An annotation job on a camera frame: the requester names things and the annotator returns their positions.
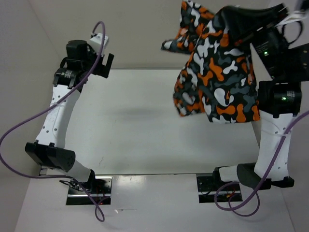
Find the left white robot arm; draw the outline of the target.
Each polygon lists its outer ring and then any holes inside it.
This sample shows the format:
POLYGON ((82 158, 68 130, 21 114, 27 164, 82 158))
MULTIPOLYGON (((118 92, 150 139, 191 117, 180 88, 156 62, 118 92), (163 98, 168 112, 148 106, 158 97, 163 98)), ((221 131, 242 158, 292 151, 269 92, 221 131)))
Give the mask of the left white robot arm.
POLYGON ((95 173, 76 159, 74 151, 65 149, 66 133, 74 106, 79 99, 87 73, 107 78, 113 54, 103 64, 108 38, 71 40, 66 45, 63 58, 53 80, 52 109, 48 111, 43 127, 33 143, 26 143, 25 152, 38 164, 55 169, 79 182, 85 193, 96 189, 95 173))

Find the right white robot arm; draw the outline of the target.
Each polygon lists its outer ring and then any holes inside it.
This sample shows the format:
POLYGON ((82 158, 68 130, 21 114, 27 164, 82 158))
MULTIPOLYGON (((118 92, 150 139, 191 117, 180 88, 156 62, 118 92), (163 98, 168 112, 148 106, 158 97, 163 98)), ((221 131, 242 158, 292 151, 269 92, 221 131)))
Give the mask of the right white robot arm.
POLYGON ((309 79, 309 46, 291 48, 284 31, 287 24, 301 23, 308 13, 306 0, 298 1, 292 13, 284 4, 263 10, 222 9, 232 42, 242 48, 253 45, 271 80, 259 82, 261 138, 257 162, 217 167, 211 179, 215 189, 223 190, 229 182, 260 190, 294 185, 287 163, 292 123, 301 106, 301 83, 309 79))

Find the orange camouflage shorts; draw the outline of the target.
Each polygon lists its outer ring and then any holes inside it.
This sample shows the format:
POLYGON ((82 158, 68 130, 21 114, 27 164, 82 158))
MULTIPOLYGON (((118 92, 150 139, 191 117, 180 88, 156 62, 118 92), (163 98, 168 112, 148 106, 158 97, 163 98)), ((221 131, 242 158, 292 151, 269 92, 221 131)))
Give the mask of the orange camouflage shorts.
POLYGON ((222 12, 182 1, 179 31, 161 50, 189 55, 173 91, 180 116, 204 113, 210 122, 223 124, 260 119, 250 47, 231 42, 222 12))

